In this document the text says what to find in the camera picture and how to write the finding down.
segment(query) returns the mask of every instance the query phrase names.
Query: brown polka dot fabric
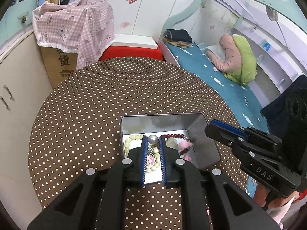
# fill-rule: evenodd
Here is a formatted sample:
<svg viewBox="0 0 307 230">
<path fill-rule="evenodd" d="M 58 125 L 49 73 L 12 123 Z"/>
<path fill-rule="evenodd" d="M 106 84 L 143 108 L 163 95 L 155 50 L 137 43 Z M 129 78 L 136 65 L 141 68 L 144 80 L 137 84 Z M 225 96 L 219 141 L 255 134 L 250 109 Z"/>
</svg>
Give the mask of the brown polka dot fabric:
<svg viewBox="0 0 307 230">
<path fill-rule="evenodd" d="M 201 112 L 238 127 L 223 99 L 193 74 L 149 58 L 91 64 L 58 85 L 33 124 L 29 171 L 43 207 L 88 167 L 111 167 L 122 157 L 120 117 Z M 229 147 L 217 143 L 220 168 L 245 190 L 247 175 Z M 181 229 L 180 189 L 155 184 L 127 189 L 125 229 Z"/>
</svg>

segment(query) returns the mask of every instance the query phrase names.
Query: pink checkered cloth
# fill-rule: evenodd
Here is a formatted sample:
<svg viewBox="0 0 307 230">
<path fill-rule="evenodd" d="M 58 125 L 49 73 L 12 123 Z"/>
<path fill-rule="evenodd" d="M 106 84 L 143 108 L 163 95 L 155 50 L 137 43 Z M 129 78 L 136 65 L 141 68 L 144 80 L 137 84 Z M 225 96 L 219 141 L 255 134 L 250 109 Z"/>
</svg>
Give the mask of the pink checkered cloth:
<svg viewBox="0 0 307 230">
<path fill-rule="evenodd" d="M 33 11 L 38 45 L 78 53 L 77 70 L 98 61 L 114 42 L 113 9 L 104 0 L 44 2 Z"/>
</svg>

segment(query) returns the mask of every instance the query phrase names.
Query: red stool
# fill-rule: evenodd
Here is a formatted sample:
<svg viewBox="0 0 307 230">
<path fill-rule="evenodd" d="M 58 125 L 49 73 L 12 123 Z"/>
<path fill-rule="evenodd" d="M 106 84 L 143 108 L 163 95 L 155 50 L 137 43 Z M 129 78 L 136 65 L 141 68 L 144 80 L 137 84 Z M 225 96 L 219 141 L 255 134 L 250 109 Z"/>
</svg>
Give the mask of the red stool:
<svg viewBox="0 0 307 230">
<path fill-rule="evenodd" d="M 157 60 L 163 60 L 162 52 L 158 46 L 157 49 L 144 47 L 108 47 L 99 60 L 106 60 L 115 57 L 148 57 Z"/>
</svg>

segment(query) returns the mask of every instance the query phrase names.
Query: drawer knob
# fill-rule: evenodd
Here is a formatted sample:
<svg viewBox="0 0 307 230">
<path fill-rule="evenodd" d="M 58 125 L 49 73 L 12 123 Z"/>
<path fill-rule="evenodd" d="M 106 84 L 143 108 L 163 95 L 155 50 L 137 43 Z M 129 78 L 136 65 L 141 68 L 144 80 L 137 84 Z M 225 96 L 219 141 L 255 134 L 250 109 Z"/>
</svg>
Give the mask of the drawer knob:
<svg viewBox="0 0 307 230">
<path fill-rule="evenodd" d="M 0 96 L 0 99 L 2 100 L 2 102 L 5 104 L 5 106 L 7 107 L 7 110 L 10 110 L 9 109 L 9 105 L 5 102 L 5 100 L 4 100 L 4 98 L 2 98 L 1 96 Z"/>
<path fill-rule="evenodd" d="M 7 90 L 7 92 L 8 92 L 8 93 L 9 93 L 9 95 L 11 96 L 11 98 L 10 98 L 10 99 L 11 99 L 11 100 L 13 100 L 13 95 L 12 95 L 12 93 L 11 93 L 10 89 L 9 89 L 9 88 L 8 88 L 6 85 L 4 85 L 3 87 L 4 87 L 4 89 L 5 89 L 5 90 Z"/>
</svg>

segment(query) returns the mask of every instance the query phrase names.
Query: green blanket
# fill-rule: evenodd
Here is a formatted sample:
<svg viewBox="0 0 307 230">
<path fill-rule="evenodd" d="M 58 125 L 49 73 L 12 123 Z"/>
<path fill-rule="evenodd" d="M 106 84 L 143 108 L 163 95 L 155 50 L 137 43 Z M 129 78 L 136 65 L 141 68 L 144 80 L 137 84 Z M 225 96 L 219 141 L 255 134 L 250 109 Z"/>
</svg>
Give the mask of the green blanket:
<svg viewBox="0 0 307 230">
<path fill-rule="evenodd" d="M 247 83 L 253 81 L 256 77 L 257 62 L 251 50 L 251 46 L 244 36 L 235 34 L 232 38 L 239 49 L 242 59 L 242 67 L 232 73 L 224 73 L 224 76 L 233 82 L 247 85 Z"/>
</svg>

